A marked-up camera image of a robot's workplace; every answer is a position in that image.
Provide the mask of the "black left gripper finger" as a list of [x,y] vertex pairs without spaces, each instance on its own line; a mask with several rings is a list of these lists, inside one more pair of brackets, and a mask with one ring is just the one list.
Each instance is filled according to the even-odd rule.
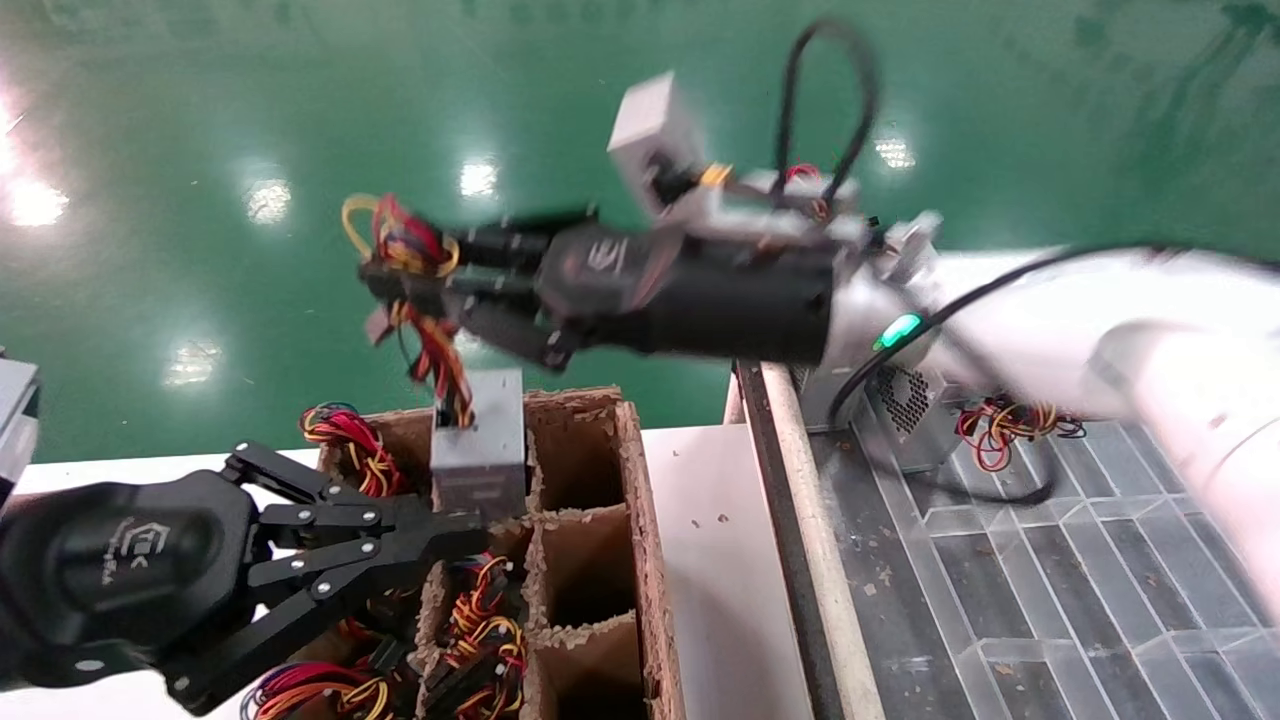
[[476,512],[436,512],[417,495],[371,497],[255,442],[232,451],[225,478],[288,501],[259,514],[265,537],[285,550],[379,541],[408,553],[481,553],[489,543]]

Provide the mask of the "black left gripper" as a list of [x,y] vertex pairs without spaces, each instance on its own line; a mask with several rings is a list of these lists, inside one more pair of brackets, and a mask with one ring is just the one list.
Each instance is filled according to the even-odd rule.
[[250,598],[285,593],[250,621],[241,580],[257,515],[248,493],[209,470],[12,500],[3,510],[3,689],[87,684],[177,655],[165,665],[168,693],[205,716],[442,560],[420,539],[356,539],[264,562],[252,571],[284,575],[251,580]]

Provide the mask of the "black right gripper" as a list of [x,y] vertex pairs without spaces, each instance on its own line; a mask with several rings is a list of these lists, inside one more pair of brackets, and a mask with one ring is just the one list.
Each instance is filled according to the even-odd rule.
[[576,340],[640,354],[822,359],[832,250],[762,250],[673,227],[632,233],[581,225],[598,218],[598,208],[571,208],[445,229],[462,265],[538,269],[535,287],[527,275],[429,277],[388,265],[362,265],[360,281],[384,304],[407,304],[553,373],[568,366]]

